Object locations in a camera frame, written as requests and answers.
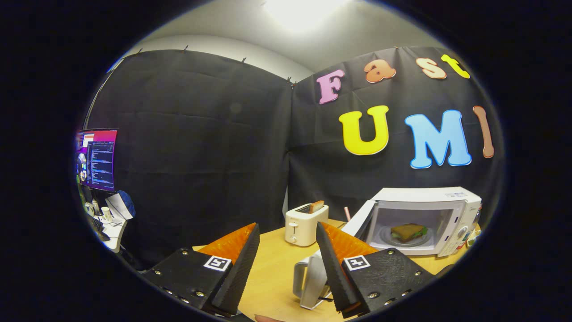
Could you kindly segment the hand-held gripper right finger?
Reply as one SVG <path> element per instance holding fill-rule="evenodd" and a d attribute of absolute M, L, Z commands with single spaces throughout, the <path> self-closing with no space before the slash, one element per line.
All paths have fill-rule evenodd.
<path fill-rule="evenodd" d="M 377 250 L 327 223 L 317 224 L 316 240 L 335 308 L 344 318 L 387 310 L 435 279 L 394 247 Z"/>

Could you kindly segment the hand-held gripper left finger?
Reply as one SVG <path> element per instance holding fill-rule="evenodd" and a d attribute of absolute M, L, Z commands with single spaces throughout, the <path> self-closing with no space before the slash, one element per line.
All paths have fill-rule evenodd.
<path fill-rule="evenodd" d="M 142 277 L 185 305 L 235 316 L 259 243 L 259 225 L 251 223 L 198 250 L 182 247 Z"/>

